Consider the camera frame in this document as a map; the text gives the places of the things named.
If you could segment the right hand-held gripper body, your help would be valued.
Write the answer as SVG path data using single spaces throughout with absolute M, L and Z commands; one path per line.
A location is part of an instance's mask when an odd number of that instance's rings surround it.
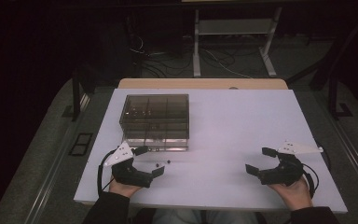
M 277 167 L 259 171 L 258 178 L 262 185 L 284 184 L 292 185 L 304 173 L 303 163 L 296 157 L 300 154 L 321 153 L 321 147 L 311 147 L 295 142 L 285 141 L 278 149 Z

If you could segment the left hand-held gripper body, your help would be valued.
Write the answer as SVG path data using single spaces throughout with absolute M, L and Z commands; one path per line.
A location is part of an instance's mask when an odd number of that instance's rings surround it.
M 149 188 L 153 180 L 151 173 L 137 170 L 133 166 L 133 147 L 122 142 L 116 149 L 108 152 L 103 158 L 103 166 L 112 169 L 112 176 L 121 184 Z

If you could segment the person's left hand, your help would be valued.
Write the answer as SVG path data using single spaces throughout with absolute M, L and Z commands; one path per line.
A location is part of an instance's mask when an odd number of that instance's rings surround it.
M 119 194 L 127 198 L 130 198 L 139 189 L 141 189 L 141 187 L 118 183 L 114 178 L 111 180 L 109 184 L 109 191 L 111 193 Z

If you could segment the person's right hand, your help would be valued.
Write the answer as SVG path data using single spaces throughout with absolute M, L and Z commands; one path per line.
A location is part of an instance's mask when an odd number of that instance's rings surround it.
M 269 187 L 280 195 L 284 204 L 290 211 L 296 211 L 313 206 L 308 183 L 304 178 L 300 178 L 297 182 L 290 186 L 285 186 L 284 184 L 273 184 L 269 185 Z

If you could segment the clear smoky acrylic drawer box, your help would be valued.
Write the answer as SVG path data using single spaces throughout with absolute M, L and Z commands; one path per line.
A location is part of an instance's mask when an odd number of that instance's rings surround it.
M 129 94 L 120 116 L 123 140 L 150 151 L 186 151 L 188 94 Z

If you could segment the black floor outlet plate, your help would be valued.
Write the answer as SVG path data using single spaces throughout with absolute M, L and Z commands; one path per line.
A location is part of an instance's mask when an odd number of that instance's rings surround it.
M 90 146 L 92 133 L 80 133 L 69 150 L 70 156 L 84 156 Z

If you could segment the person's legs in jeans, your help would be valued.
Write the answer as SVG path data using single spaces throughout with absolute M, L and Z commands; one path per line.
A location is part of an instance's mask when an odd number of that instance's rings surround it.
M 258 224 L 255 213 L 192 209 L 157 209 L 152 224 Z

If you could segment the black metal stand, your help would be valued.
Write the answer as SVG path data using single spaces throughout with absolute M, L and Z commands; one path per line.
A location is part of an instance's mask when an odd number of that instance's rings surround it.
M 328 111 L 334 120 L 344 117 L 352 117 L 352 112 L 344 103 L 337 102 L 338 77 L 334 73 L 330 75 L 328 84 Z
M 81 111 L 81 102 L 84 94 L 90 93 L 92 85 L 88 75 L 87 66 L 80 65 L 72 73 L 72 104 L 62 113 L 63 118 L 76 121 Z

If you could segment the wooden table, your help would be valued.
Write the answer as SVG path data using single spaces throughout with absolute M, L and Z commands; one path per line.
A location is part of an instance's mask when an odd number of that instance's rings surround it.
M 279 78 L 123 78 L 119 89 L 288 90 Z

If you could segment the white metal stand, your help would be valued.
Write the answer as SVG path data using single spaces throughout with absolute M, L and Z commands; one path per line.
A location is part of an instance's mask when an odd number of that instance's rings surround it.
M 267 40 L 259 48 L 262 62 L 270 77 L 277 73 L 269 57 L 269 48 L 272 44 L 276 28 L 282 13 L 277 7 L 270 19 L 236 19 L 236 20 L 201 20 L 200 11 L 195 10 L 194 20 L 194 50 L 193 50 L 193 77 L 201 77 L 200 71 L 200 36 L 201 35 L 266 35 Z

